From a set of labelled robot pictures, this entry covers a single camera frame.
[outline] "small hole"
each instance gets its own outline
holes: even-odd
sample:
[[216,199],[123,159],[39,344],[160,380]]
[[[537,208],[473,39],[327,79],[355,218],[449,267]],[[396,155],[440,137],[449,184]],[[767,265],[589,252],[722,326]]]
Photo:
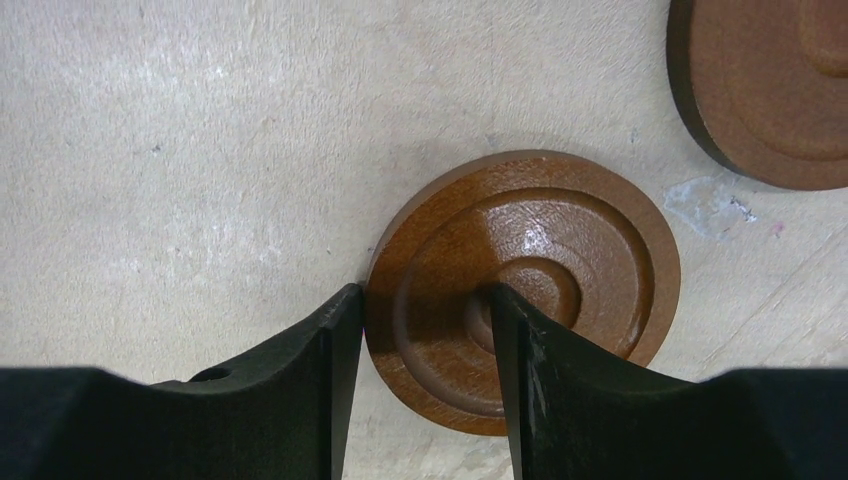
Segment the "small hole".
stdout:
[[191,377],[189,382],[208,382],[209,380],[220,380],[230,376],[230,370],[223,367],[212,367]]

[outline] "wooden disc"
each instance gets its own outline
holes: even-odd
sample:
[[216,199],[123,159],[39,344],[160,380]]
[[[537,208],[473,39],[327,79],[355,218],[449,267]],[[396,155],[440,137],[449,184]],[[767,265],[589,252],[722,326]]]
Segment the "wooden disc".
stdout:
[[848,1],[673,0],[675,103],[714,159],[799,190],[848,186]]
[[419,192],[391,222],[371,264],[368,348],[407,406],[482,435],[506,434],[481,294],[496,281],[647,365],[677,307],[680,264],[648,197],[572,155],[492,155]]

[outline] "white work surface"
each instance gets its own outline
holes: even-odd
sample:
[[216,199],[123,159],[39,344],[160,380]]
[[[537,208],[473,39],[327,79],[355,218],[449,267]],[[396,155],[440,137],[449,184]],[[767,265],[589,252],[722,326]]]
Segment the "white work surface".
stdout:
[[[0,363],[186,380],[363,279],[438,175],[545,148],[671,225],[683,285],[651,368],[848,365],[848,191],[769,187],[698,148],[667,9],[4,0]],[[345,478],[512,478],[505,438],[419,417],[362,351]]]

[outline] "curved black jaw edge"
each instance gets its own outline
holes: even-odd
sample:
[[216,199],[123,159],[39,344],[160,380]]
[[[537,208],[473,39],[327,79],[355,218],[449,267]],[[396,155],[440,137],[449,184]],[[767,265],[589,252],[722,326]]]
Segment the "curved black jaw edge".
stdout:
[[688,383],[608,353],[507,286],[490,302],[516,480],[848,478],[848,370]]
[[188,382],[0,370],[2,478],[341,478],[362,291]]

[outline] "round wooden rosette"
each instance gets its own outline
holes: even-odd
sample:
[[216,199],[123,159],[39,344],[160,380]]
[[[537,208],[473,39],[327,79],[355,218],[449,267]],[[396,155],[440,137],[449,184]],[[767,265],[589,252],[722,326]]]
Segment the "round wooden rosette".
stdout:
[[671,326],[680,263],[648,197],[579,157],[502,153],[425,187],[376,249],[365,335],[394,394],[462,432],[506,434],[481,293],[498,281],[644,366]]
[[783,188],[848,186],[848,1],[673,0],[683,123],[716,161]]

